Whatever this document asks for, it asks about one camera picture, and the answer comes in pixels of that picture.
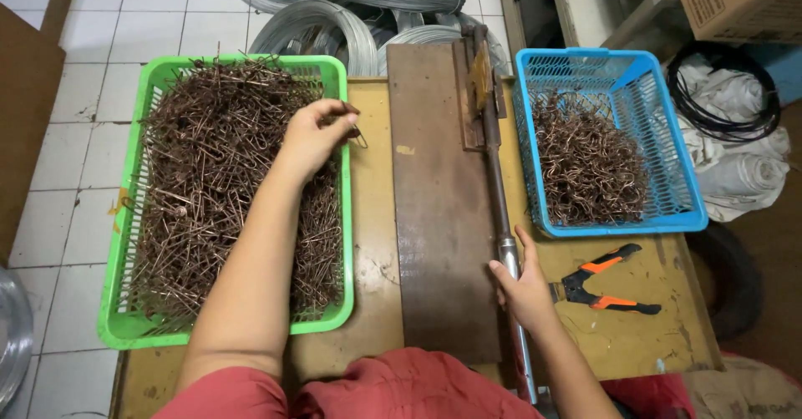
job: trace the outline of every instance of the human hand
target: human hand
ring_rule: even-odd
[[[496,275],[499,304],[510,308],[515,319],[535,336],[560,322],[548,290],[546,277],[537,258],[535,241],[520,226],[515,226],[520,243],[524,245],[524,264],[520,278],[515,280],[504,264],[490,261],[490,270]]]
[[[304,107],[289,120],[274,164],[289,165],[309,182],[346,138],[358,114],[355,107],[340,99],[319,99]],[[326,126],[323,119],[330,116],[338,118]]]

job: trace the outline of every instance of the blue plastic basket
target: blue plastic basket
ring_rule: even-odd
[[[572,238],[681,233],[707,226],[693,165],[654,55],[603,48],[524,49],[518,51],[515,63],[518,79],[513,104],[529,209],[547,234]],[[563,226],[548,219],[532,105],[555,89],[576,91],[637,141],[649,174],[642,221]]]

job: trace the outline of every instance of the red shirt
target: red shirt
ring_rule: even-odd
[[[273,378],[226,368],[196,381],[154,419],[518,418],[542,419],[531,405],[442,352],[405,348],[362,358],[331,383],[306,384],[289,408]]]

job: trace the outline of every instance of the white tiled floor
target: white tiled floor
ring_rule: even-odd
[[[47,0],[0,0],[39,27]],[[500,0],[463,12],[506,46]],[[7,419],[105,416],[117,352],[95,332],[141,64],[245,50],[271,14],[240,0],[73,0],[66,65],[10,259],[34,309],[35,357]]]

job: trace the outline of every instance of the white cloth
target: white cloth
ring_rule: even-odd
[[[744,122],[763,106],[763,87],[753,75],[714,72],[701,57],[688,58],[679,72],[694,101],[717,117]],[[712,220],[730,221],[774,203],[785,184],[791,150],[784,127],[754,142],[731,144],[702,134],[680,114],[677,118]]]

